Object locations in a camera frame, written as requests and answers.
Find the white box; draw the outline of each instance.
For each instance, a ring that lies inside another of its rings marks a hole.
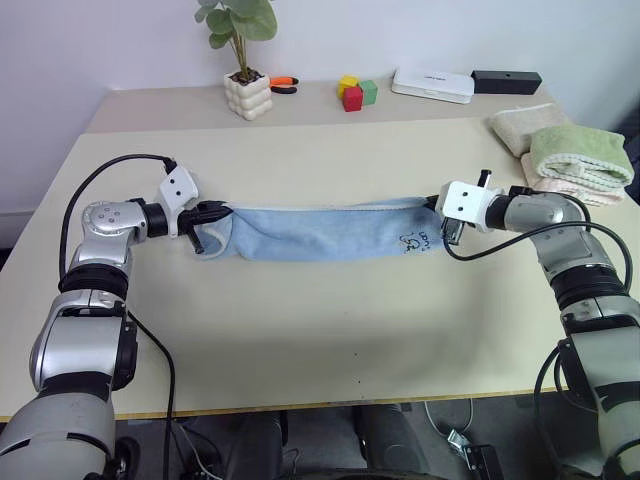
[[[445,102],[469,103],[475,84],[468,75],[399,68],[391,90],[405,95],[433,98]]]

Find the stacked towels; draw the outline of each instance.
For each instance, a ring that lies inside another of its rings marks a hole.
[[[554,104],[498,112],[489,123],[521,157],[527,183],[535,190],[613,205],[624,199],[624,187],[633,181],[622,135],[569,123]]]

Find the folded towel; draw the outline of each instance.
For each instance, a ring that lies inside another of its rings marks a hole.
[[[518,158],[531,150],[533,133],[565,123],[569,123],[569,119],[555,103],[502,110],[489,118],[493,131]]]
[[[424,253],[442,246],[440,216],[424,197],[327,209],[229,205],[227,217],[196,227],[203,260],[330,261]]]
[[[634,174],[623,142],[617,133],[578,125],[543,128],[533,134],[531,166],[542,177],[617,190],[629,185]]]
[[[527,184],[534,190],[566,193],[573,195],[588,205],[594,206],[615,205],[622,202],[626,196],[623,188],[602,192],[567,180],[541,177],[533,169],[531,165],[531,154],[529,153],[525,153],[521,161]]]

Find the toy block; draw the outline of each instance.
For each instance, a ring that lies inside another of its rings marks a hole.
[[[338,97],[342,98],[345,88],[355,87],[357,85],[358,85],[357,77],[352,77],[351,75],[345,75],[340,79],[340,83],[338,83]]]
[[[376,97],[378,96],[378,87],[373,80],[365,80],[359,82],[358,86],[362,89],[364,95],[362,99],[363,105],[373,105],[376,103]]]
[[[342,95],[342,105],[345,112],[355,112],[362,109],[362,90],[360,87],[348,87]]]

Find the white flower pot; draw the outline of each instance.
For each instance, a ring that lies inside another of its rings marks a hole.
[[[265,75],[248,85],[231,80],[233,73],[224,76],[224,91],[229,108],[245,120],[255,120],[273,107],[269,76]]]

